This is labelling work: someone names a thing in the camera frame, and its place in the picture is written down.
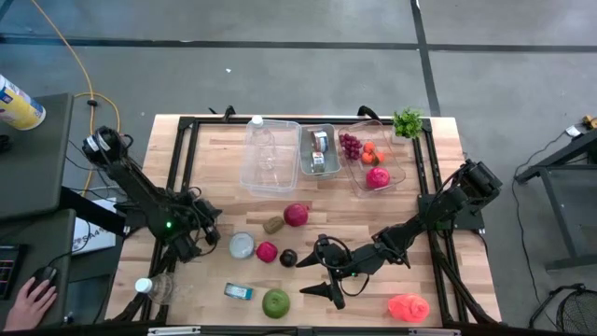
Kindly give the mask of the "clear plastic fruit tray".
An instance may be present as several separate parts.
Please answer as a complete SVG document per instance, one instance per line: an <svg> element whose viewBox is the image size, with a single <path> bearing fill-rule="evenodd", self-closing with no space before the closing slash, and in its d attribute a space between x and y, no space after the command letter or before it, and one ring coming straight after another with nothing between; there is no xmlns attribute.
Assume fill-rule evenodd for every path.
<svg viewBox="0 0 597 336"><path fill-rule="evenodd" d="M345 126L338 131L338 141L340 145L339 135L349 133L354 135L361 143L361 156L365 152L363 147L366 142L373 142L376 146L374 152L382 152L384 154L384 162L380 164L364 164L361 161L361 156L357 161L348 161L345 159L344 153L340 147L340 157L342 164L346 167L348 176L351 179L351 185L354 193L358 197L370 197L382 192L388 192L396 189L397 185L403 182L406 178L406 173L396 160L394 151L391 147L391 142L385 134L385 128L382 123L377 120L361 121L353 125ZM369 189L366 184L366 173L373 167L382 167L386 169L391 180L387 187L382 189Z"/></svg>

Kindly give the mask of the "red grape bunch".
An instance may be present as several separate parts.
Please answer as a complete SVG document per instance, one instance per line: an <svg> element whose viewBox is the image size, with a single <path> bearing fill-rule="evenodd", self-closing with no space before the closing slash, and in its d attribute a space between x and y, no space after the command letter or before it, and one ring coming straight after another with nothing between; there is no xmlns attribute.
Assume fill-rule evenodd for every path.
<svg viewBox="0 0 597 336"><path fill-rule="evenodd" d="M361 156L362 143L349 133L339 135L340 147L348 161L357 161Z"/></svg>

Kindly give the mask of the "large clear plastic bin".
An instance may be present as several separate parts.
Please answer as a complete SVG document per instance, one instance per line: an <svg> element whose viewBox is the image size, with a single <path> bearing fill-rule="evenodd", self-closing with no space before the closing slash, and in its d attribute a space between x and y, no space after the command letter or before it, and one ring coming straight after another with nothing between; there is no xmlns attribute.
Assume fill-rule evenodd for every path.
<svg viewBox="0 0 597 336"><path fill-rule="evenodd" d="M264 119L274 136L276 152L274 168L265 171L259 167L257 154L250 143L250 121L246 125L240 184L256 196L289 195L298 180L301 127L294 121Z"/></svg>

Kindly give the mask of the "pink-red round fruit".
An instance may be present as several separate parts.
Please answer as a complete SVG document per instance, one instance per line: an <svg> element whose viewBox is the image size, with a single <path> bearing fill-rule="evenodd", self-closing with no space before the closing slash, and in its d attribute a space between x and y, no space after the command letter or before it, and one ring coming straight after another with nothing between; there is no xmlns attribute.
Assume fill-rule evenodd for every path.
<svg viewBox="0 0 597 336"><path fill-rule="evenodd" d="M369 189L382 189L388 186L391 176L389 172L379 166L371 168L366 173L366 184Z"/></svg>

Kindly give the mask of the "bright red fruit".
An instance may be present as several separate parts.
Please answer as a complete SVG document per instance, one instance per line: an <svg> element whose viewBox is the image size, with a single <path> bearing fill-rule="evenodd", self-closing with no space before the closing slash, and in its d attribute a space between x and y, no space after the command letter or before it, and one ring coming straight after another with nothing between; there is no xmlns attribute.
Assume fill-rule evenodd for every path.
<svg viewBox="0 0 597 336"><path fill-rule="evenodd" d="M271 263L275 261L278 255L278 248L271 242L262 242L256 250L257 257L266 262Z"/></svg>

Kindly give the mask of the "yellow and white canister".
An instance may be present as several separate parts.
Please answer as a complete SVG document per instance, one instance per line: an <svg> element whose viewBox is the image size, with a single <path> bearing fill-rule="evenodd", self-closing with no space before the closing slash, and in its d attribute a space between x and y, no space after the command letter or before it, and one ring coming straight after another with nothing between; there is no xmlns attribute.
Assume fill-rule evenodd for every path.
<svg viewBox="0 0 597 336"><path fill-rule="evenodd" d="M46 109L0 75L0 120L20 131L32 130L46 117Z"/></svg>

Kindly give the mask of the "silver-lidded tin can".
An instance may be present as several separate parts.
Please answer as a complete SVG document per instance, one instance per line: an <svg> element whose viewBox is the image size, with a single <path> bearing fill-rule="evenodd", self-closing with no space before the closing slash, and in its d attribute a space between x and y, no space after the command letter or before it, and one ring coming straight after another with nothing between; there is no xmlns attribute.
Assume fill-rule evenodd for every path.
<svg viewBox="0 0 597 336"><path fill-rule="evenodd" d="M229 252L234 259L248 259L255 251L255 240L253 236L245 231L239 231L232 235L229 241Z"/></svg>

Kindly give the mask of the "clear plastic water bottle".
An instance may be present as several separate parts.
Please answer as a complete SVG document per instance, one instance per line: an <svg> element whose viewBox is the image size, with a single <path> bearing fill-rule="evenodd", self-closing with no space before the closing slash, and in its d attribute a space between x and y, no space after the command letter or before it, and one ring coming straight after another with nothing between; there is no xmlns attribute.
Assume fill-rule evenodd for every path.
<svg viewBox="0 0 597 336"><path fill-rule="evenodd" d="M146 294L153 303L171 305L180 299L179 287L172 273L160 273L153 277L141 277L134 289L138 293Z"/></svg>
<svg viewBox="0 0 597 336"><path fill-rule="evenodd" d="M262 170L272 170L276 159L274 136L259 115L251 118L250 126L250 143L257 154L258 165Z"/></svg>

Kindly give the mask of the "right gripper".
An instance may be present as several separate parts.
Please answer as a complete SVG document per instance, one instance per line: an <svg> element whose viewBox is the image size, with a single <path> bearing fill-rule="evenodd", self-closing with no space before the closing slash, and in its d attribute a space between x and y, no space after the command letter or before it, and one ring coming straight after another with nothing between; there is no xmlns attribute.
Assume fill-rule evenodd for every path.
<svg viewBox="0 0 597 336"><path fill-rule="evenodd" d="M367 287L370 275L366 274L366 279L361 288L351 293L343 288L342 280L347 277L357 277L364 273L360 267L365 261L372 258L370 256L358 257L355 251L351 251L348 246L340 239L328 235L320 236L320 253L312 252L305 259L296 264L297 268L304 268L313 265L322 265L327 269L330 283L302 288L299 292L302 294L320 296L331 300L338 310L345 307L344 296L357 297Z"/></svg>

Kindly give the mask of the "black keyboard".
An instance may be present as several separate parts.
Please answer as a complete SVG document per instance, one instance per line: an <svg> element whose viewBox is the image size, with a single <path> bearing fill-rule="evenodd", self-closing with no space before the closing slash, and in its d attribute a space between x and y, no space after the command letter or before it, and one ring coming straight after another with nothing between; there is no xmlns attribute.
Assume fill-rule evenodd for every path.
<svg viewBox="0 0 597 336"><path fill-rule="evenodd" d="M27 245L0 245L0 301L9 298L26 251Z"/></svg>

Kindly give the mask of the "white printed paper sign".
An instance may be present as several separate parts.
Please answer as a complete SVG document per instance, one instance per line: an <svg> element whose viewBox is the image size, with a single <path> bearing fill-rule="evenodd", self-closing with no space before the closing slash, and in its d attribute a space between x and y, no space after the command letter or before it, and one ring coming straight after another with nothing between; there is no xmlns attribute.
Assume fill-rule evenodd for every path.
<svg viewBox="0 0 597 336"><path fill-rule="evenodd" d="M95 224L76 218L72 252L74 255L90 253L114 247L116 235Z"/></svg>

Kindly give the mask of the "person's hand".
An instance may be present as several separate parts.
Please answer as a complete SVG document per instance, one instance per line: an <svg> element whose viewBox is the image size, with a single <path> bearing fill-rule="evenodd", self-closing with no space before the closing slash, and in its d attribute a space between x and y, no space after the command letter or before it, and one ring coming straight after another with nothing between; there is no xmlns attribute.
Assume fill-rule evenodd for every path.
<svg viewBox="0 0 597 336"><path fill-rule="evenodd" d="M4 331L35 329L55 302L56 287L51 287L49 280L42 281L36 287L34 282L35 278L31 277L18 292L8 312Z"/></svg>

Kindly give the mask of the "orange plastic bottle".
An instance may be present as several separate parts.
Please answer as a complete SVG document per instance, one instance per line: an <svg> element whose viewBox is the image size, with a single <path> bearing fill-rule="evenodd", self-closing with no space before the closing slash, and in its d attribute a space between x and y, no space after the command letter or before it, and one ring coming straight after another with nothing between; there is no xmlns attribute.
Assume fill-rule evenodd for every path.
<svg viewBox="0 0 597 336"><path fill-rule="evenodd" d="M430 313L428 302L414 293L396 295L387 306L392 318L409 323L424 322Z"/></svg>

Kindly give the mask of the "green apple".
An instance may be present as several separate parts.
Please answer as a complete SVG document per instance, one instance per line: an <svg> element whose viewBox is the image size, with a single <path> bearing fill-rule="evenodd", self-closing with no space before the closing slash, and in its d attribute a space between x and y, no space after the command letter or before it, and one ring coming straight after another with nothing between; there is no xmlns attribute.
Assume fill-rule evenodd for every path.
<svg viewBox="0 0 597 336"><path fill-rule="evenodd" d="M279 319L284 317L290 310L290 298L281 289L270 289L262 299L262 311L269 317Z"/></svg>

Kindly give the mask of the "dark red apple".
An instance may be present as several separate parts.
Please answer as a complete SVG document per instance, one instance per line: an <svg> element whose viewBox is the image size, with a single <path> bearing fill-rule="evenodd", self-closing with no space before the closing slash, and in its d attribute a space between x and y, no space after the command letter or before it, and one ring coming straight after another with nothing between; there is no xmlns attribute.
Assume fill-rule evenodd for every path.
<svg viewBox="0 0 597 336"><path fill-rule="evenodd" d="M284 210L284 221L291 227L305 225L309 220L310 208L301 203L291 203Z"/></svg>

